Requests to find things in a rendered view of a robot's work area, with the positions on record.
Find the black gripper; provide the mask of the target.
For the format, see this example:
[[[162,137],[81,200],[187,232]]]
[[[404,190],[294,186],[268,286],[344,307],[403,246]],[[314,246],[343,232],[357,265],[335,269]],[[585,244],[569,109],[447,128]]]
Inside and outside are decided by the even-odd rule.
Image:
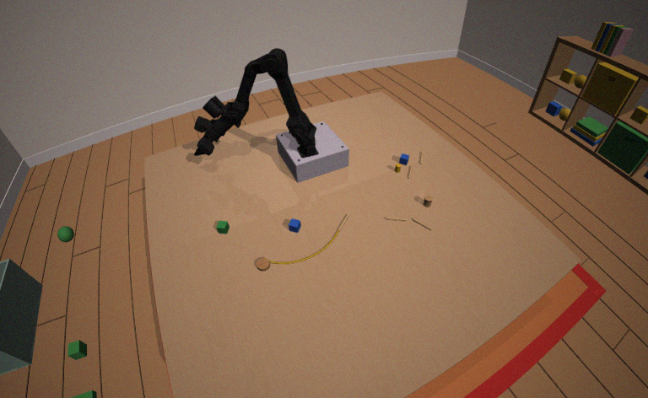
[[[204,134],[198,142],[197,151],[194,153],[195,156],[201,154],[206,154],[208,156],[211,155],[214,149],[213,141],[217,142],[219,138],[224,136],[227,132],[219,128],[219,125],[217,125],[217,119],[214,120],[212,128],[211,132],[207,136]]]

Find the round wooden button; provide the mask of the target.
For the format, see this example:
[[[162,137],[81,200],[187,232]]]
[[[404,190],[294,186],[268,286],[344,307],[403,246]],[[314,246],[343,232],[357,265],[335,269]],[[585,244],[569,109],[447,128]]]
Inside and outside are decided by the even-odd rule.
[[[270,268],[270,261],[267,258],[261,258],[257,261],[257,268],[260,271],[266,271]]]

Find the small green block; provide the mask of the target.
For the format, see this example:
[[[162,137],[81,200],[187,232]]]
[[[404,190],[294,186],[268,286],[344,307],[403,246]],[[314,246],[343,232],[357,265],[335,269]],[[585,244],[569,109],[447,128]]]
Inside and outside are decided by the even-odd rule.
[[[227,234],[230,226],[227,221],[219,221],[218,226],[216,227],[220,234]]]

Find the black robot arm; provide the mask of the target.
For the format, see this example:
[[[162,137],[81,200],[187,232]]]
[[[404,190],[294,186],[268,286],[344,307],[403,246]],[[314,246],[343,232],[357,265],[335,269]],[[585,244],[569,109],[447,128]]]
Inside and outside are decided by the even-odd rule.
[[[240,84],[235,102],[228,102],[226,105],[220,102],[215,95],[203,109],[214,119],[218,118],[217,125],[223,131],[228,131],[233,125],[240,127],[249,110],[249,95],[257,74],[269,73],[274,78],[280,95],[285,103],[289,119],[286,126],[289,134],[296,138],[300,145],[297,150],[301,158],[318,154],[315,147],[316,127],[310,123],[307,114],[300,108],[294,88],[289,79],[287,55],[282,49],[273,49],[267,55],[250,61],[246,67]],[[204,133],[206,136],[213,129],[214,120],[199,116],[195,123],[195,130]]]

